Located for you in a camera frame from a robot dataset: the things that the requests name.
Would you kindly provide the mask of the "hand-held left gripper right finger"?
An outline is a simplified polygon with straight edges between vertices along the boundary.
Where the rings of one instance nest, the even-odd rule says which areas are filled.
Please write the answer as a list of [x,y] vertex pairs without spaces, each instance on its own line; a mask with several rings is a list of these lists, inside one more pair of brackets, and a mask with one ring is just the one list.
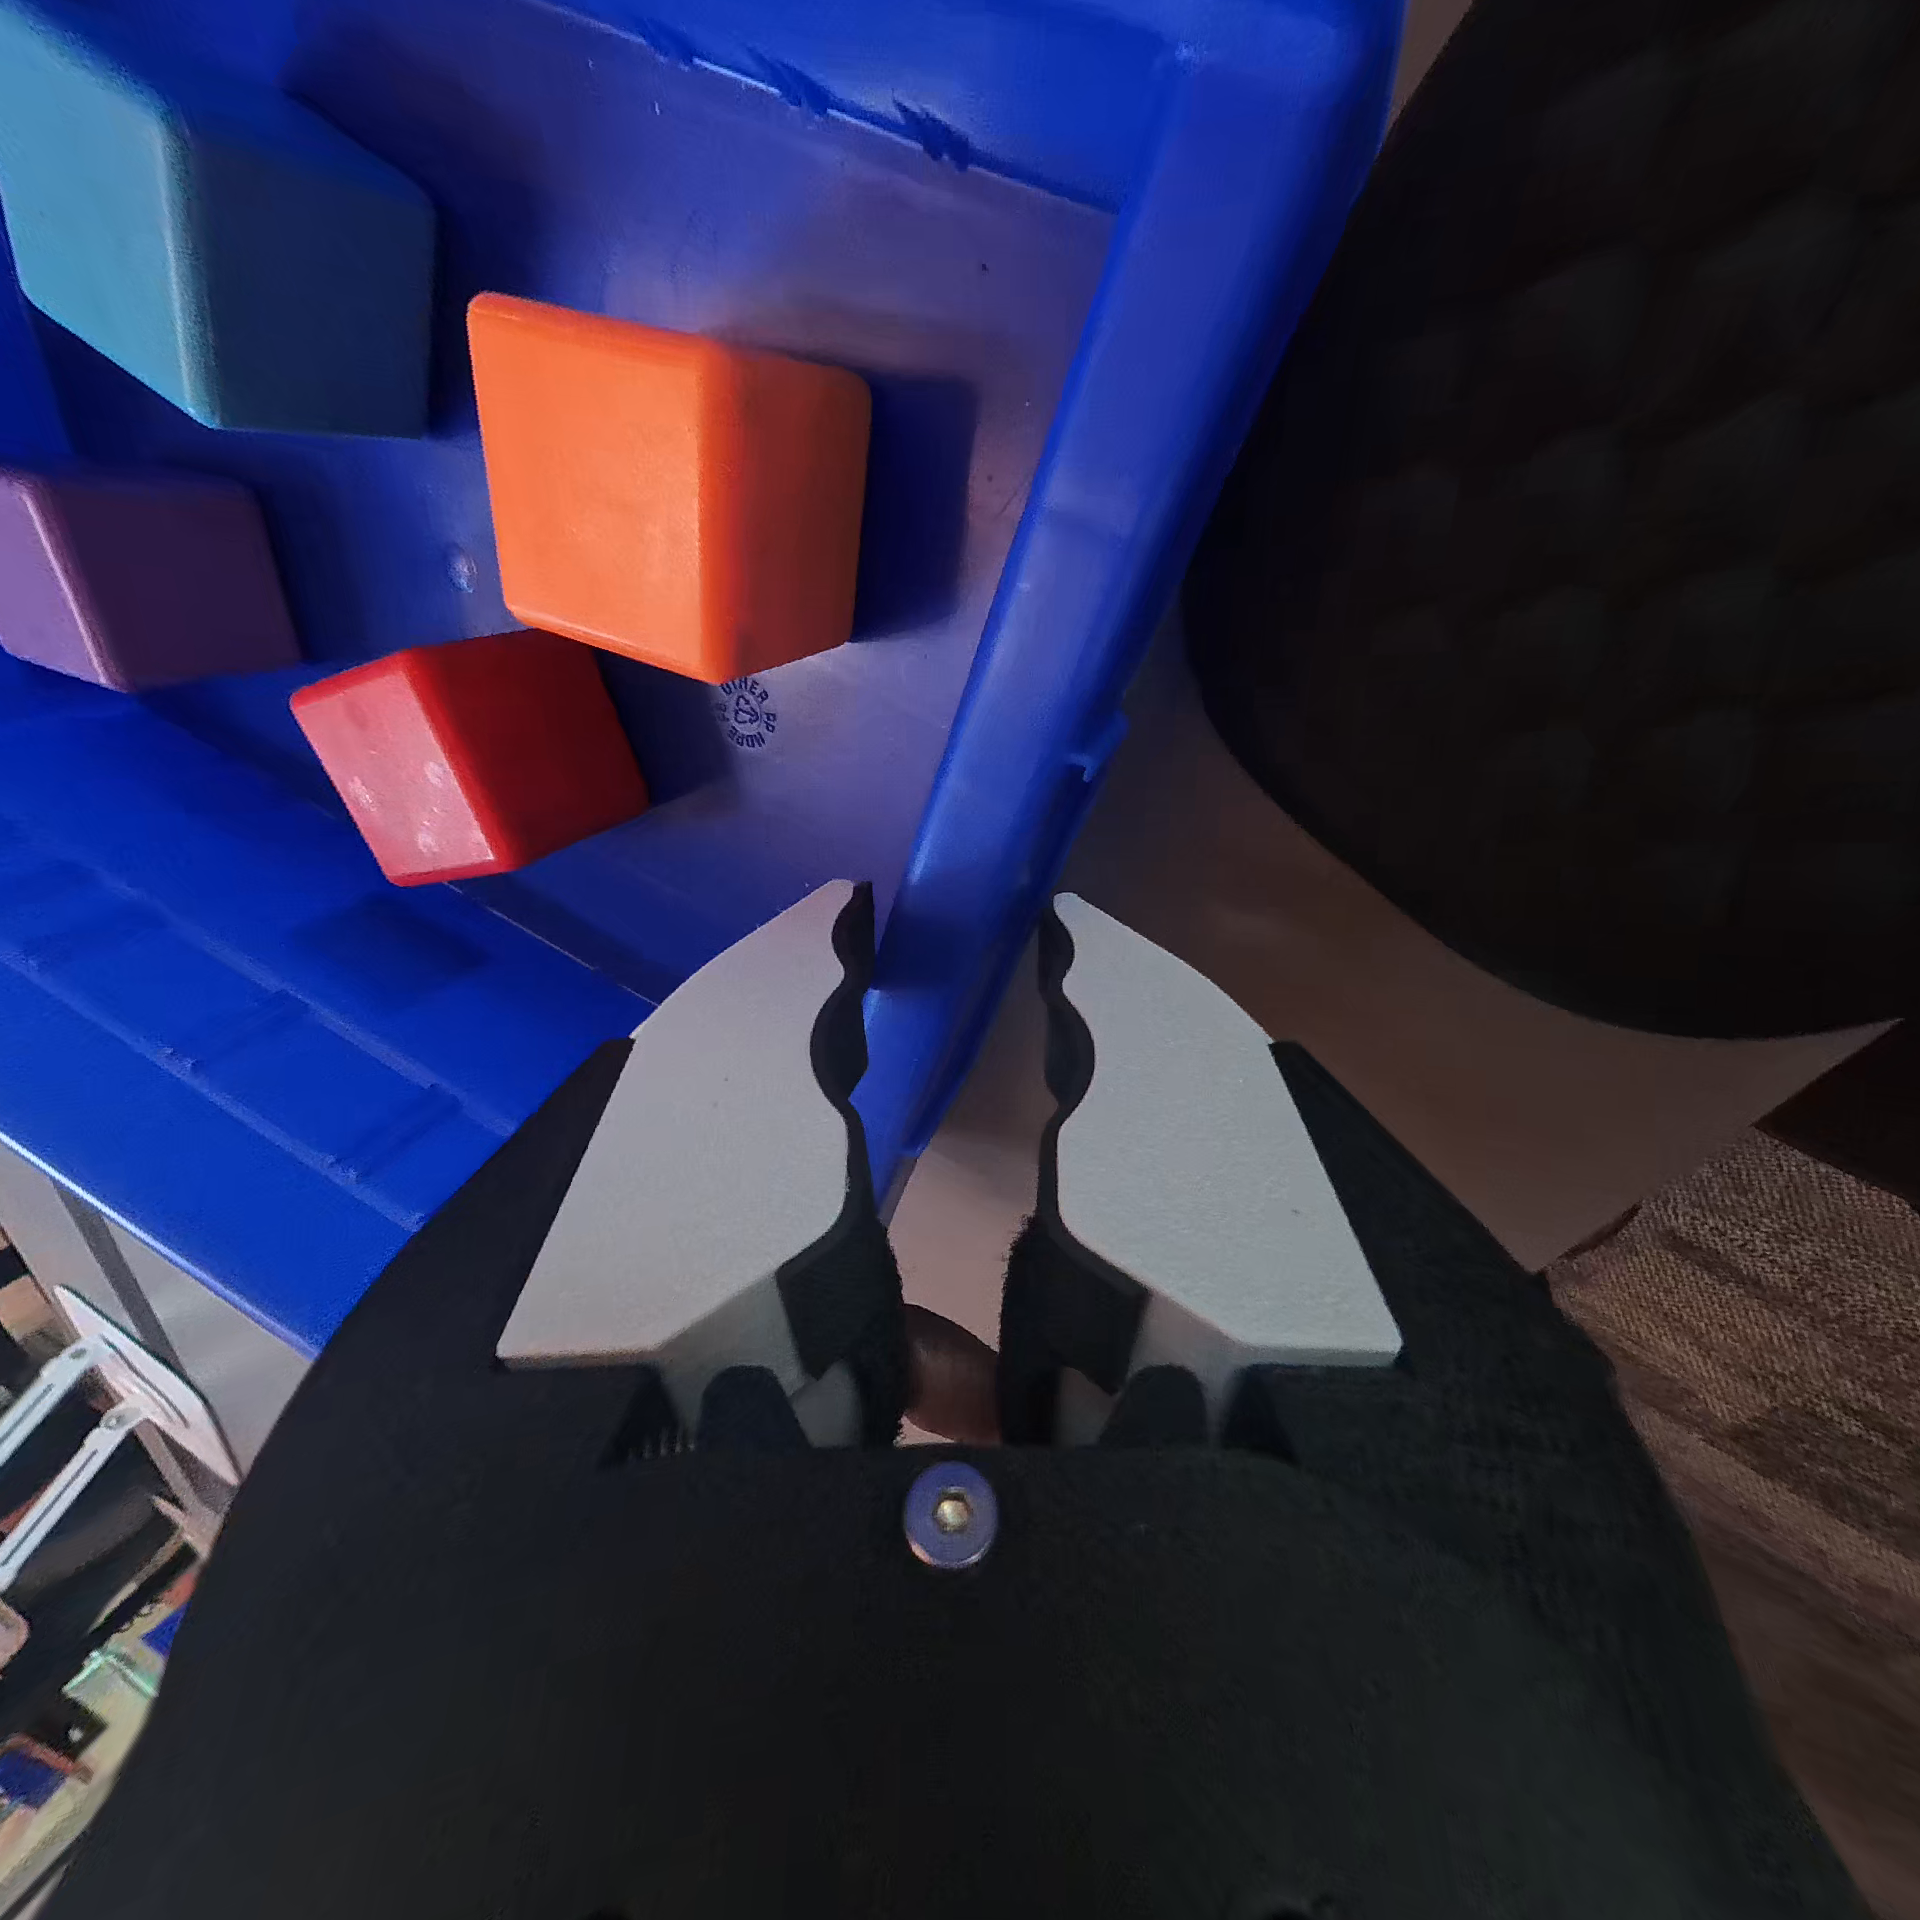
[[1404,1333],[1274,1041],[1077,893],[1041,921],[1035,1206],[1000,1305],[1000,1438],[1209,1447],[1276,1371],[1386,1374]]

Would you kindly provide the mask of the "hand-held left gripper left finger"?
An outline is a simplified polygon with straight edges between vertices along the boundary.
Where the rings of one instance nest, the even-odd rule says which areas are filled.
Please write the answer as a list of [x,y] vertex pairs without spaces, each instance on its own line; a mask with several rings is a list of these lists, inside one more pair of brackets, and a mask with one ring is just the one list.
[[855,1108],[873,958],[873,886],[831,879],[643,1019],[501,1362],[635,1361],[685,1433],[752,1367],[817,1447],[896,1443],[896,1253]]

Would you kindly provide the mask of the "red foam cube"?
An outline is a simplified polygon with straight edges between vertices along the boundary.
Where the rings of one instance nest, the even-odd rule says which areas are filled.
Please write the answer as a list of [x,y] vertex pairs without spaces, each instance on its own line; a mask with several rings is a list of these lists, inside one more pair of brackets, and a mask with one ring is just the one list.
[[515,873],[651,805],[597,654],[554,634],[409,646],[290,710],[401,886]]

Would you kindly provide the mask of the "orange foam cube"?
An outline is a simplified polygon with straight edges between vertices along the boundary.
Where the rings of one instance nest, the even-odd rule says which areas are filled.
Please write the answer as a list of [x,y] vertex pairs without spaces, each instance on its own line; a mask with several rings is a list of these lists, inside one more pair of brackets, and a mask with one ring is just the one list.
[[519,625],[706,686],[851,641],[861,374],[496,293],[466,341]]

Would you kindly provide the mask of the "blue plastic bin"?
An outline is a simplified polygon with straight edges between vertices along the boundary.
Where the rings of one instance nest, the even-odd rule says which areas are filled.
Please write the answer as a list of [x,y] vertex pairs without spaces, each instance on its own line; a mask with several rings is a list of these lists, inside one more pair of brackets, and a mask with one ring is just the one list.
[[[1122,693],[1377,155],[1404,5],[4,5],[107,159],[317,117],[439,217],[429,427],[193,419],[27,295],[4,459],[252,491],[301,658],[153,693],[4,660],[4,1172],[316,1353],[602,1041],[831,877],[882,913],[896,1196],[1089,817]],[[851,643],[745,716],[608,681],[657,791],[517,875],[387,883],[301,683],[513,625],[481,293],[872,382]]]

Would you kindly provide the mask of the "purple foam cube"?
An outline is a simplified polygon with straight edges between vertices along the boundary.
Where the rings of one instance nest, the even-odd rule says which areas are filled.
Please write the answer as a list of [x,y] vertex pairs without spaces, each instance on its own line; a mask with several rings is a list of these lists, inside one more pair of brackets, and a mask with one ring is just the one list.
[[257,495],[189,470],[2,468],[2,646],[121,693],[304,658]]

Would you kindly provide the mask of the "teal foam cube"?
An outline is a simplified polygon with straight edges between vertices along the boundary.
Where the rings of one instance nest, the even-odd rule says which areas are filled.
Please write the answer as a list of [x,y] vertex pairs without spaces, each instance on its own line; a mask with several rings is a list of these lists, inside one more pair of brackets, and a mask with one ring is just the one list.
[[20,295],[196,422],[427,429],[436,211],[272,85],[4,5],[2,181]]

